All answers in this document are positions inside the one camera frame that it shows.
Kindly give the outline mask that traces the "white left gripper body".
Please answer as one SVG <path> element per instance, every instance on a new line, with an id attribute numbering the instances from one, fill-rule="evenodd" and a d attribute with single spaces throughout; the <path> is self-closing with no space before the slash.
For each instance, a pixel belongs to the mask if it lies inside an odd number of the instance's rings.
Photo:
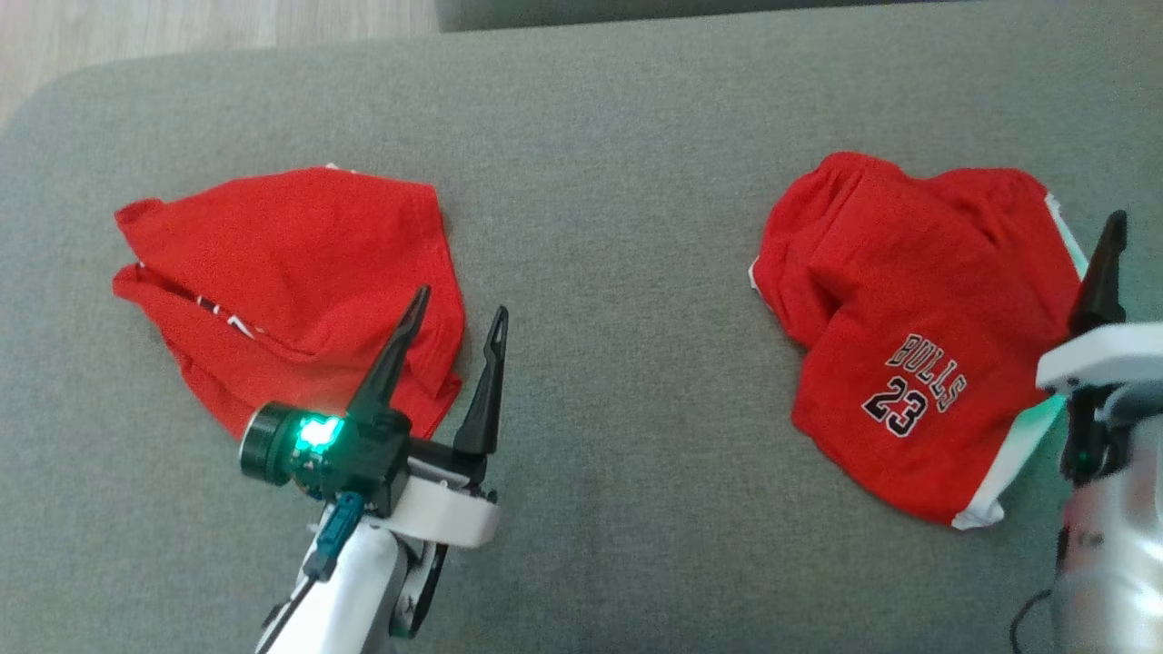
<path id="1" fill-rule="evenodd" d="M 493 538 L 500 509 L 481 492 L 485 455 L 462 454 L 431 441 L 391 439 L 371 445 L 363 458 L 374 526 L 454 548 L 480 548 Z"/>

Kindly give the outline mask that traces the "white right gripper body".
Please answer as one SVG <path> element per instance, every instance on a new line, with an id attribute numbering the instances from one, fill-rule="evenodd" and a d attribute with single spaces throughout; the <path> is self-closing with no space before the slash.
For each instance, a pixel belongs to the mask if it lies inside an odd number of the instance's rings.
<path id="1" fill-rule="evenodd" d="M 1163 381 L 1163 322 L 1105 324 L 1044 353 L 1036 368 L 1036 386 L 1050 394 L 1153 381 Z"/>

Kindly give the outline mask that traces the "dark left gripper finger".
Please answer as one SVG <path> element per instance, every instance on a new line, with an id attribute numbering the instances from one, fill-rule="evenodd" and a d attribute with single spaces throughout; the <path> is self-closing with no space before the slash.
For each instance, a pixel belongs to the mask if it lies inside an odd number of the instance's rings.
<path id="1" fill-rule="evenodd" d="M 454 449 L 462 454 L 492 455 L 497 452 L 508 327 L 511 311 L 499 307 L 483 344 L 481 377 L 461 429 L 454 434 Z"/>
<path id="2" fill-rule="evenodd" d="M 411 351 L 413 340 L 422 327 L 429 299 L 431 286 L 421 285 L 349 401 L 348 419 L 378 420 L 379 415 L 390 410 L 391 398 L 402 376 L 407 351 Z"/>

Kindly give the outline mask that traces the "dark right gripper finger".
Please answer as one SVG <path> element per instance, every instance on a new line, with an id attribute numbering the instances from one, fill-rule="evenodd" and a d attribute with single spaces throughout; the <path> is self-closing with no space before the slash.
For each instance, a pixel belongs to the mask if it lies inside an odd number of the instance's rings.
<path id="1" fill-rule="evenodd" d="M 1083 335 L 1106 324 L 1127 321 L 1120 303 L 1120 257 L 1128 241 L 1126 211 L 1113 212 L 1104 226 L 1094 253 L 1089 257 L 1087 273 L 1080 278 L 1079 294 L 1070 315 L 1069 335 Z"/>

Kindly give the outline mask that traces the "red Bulls jersey white sleeves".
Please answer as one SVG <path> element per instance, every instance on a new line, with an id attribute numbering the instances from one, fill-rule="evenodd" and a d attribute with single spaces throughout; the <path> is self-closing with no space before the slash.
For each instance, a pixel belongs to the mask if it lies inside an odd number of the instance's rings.
<path id="1" fill-rule="evenodd" d="M 157 327 L 233 438 L 267 401 L 340 415 L 421 286 L 391 406 L 431 438 L 461 393 L 465 330 L 435 189 L 331 165 L 220 183 L 114 216 L 134 254 L 113 294 Z"/>

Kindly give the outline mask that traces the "red Bulls shorts white trim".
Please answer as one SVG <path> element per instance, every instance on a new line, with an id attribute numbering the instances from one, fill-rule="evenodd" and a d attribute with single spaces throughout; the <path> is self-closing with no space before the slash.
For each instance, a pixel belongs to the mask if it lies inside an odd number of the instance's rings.
<path id="1" fill-rule="evenodd" d="M 835 152 L 775 204 L 749 278 L 805 349 L 798 431 L 892 509 L 986 529 L 1064 406 L 1036 368 L 1087 269 L 1033 175 Z"/>

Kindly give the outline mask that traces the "grey fabric sofa seat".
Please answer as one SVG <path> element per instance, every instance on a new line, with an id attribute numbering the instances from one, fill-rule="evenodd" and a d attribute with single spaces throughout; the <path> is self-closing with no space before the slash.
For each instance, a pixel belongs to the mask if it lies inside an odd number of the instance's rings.
<path id="1" fill-rule="evenodd" d="M 124 204 L 336 163 L 431 183 L 468 391 L 511 310 L 500 526 L 400 654 L 1009 654 L 1059 439 L 993 529 L 886 509 L 790 425 L 750 287 L 829 152 L 1018 168 L 1080 248 L 1126 209 L 1163 319 L 1163 0 L 1008 0 L 174 55 L 62 77 L 0 135 L 0 654 L 251 654 L 320 506 L 247 479 L 110 291 Z"/>

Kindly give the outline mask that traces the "grey sofa back cushion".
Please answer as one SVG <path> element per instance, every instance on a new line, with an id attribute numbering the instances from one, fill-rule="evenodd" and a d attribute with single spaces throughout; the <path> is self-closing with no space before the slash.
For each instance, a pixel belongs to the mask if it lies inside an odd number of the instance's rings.
<path id="1" fill-rule="evenodd" d="M 923 0 L 431 0 L 442 31 L 743 14 L 765 10 L 922 3 Z"/>

